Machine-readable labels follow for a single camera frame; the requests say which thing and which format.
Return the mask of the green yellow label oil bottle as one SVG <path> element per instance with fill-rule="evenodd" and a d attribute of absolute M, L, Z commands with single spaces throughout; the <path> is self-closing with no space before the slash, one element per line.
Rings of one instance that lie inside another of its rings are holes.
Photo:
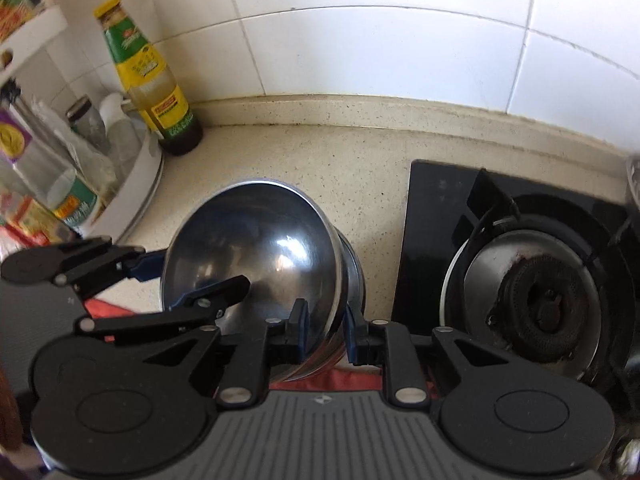
<path fill-rule="evenodd" d="M 122 88 L 168 154 L 198 147 L 203 127 L 160 51 L 122 7 L 107 0 L 94 9 Z"/>

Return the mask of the red cloth mat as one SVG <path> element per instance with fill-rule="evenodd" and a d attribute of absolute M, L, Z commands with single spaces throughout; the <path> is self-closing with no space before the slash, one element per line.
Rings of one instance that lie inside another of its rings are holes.
<path fill-rule="evenodd" d="M 101 299 L 89 299 L 85 308 L 92 318 L 126 318 L 137 312 L 110 304 Z M 364 366 L 346 365 L 327 368 L 309 377 L 286 382 L 270 382 L 270 390 L 285 391 L 381 391 L 383 389 L 382 372 L 378 368 L 367 370 Z"/>

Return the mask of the steel bowl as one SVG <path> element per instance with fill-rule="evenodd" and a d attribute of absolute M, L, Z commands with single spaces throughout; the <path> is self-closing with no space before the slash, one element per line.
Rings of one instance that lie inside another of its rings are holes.
<path fill-rule="evenodd" d="M 360 266 L 359 259 L 349 243 L 346 236 L 337 230 L 338 237 L 342 243 L 343 263 L 346 269 L 347 278 L 344 282 L 346 288 L 347 307 L 356 307 L 360 312 L 364 311 L 366 303 L 366 284 L 364 284 L 364 276 Z M 345 341 L 343 323 L 337 326 L 337 331 L 294 372 L 287 372 L 282 378 L 272 378 L 272 382 L 284 382 L 285 385 L 292 384 L 296 380 L 307 379 L 314 375 L 318 375 L 326 370 L 330 370 L 335 364 L 343 359 L 345 355 Z"/>
<path fill-rule="evenodd" d="M 249 180 L 201 203 L 169 244 L 160 302 L 171 310 L 183 294 L 235 275 L 250 280 L 250 292 L 218 318 L 225 335 L 262 321 L 284 321 L 294 301 L 303 298 L 310 315 L 306 362 L 342 322 L 347 275 L 337 228 L 292 185 Z M 277 366 L 271 378 L 302 364 Z"/>

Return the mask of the white rotating condiment rack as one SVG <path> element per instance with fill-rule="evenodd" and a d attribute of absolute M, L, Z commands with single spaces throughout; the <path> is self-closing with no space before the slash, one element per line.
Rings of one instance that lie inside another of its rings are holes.
<path fill-rule="evenodd" d="M 9 58 L 1 65 L 1 85 L 14 81 L 15 74 L 30 59 L 47 47 L 67 27 L 66 18 L 59 6 L 51 6 L 19 27 L 1 44 L 2 58 Z M 85 236 L 110 236 L 114 242 L 124 240 L 136 227 L 156 193 L 164 168 L 164 154 L 157 136 L 142 122 L 140 115 L 122 106 L 142 140 L 137 158 L 117 193 L 93 224 L 85 230 Z"/>

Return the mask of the yellow cap vinegar bottle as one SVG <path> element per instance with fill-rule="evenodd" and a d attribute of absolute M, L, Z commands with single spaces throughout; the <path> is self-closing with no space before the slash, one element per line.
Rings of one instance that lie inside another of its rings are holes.
<path fill-rule="evenodd" d="M 1 193 L 1 217 L 36 246 L 76 240 L 76 233 L 30 195 Z"/>

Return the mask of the purple label soy sauce bottle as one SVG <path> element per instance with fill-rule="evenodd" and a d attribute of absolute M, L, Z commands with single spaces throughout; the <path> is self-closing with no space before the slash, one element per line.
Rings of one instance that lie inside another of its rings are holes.
<path fill-rule="evenodd" d="M 76 167 L 37 136 L 1 97 L 1 157 L 43 206 L 85 237 L 102 209 L 102 198 Z"/>

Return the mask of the black gas stove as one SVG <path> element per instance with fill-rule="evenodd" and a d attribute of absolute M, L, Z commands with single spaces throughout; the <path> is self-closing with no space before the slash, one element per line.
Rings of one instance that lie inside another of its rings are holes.
<path fill-rule="evenodd" d="M 460 330 L 639 418 L 639 237 L 620 205 L 417 160 L 392 318 Z"/>

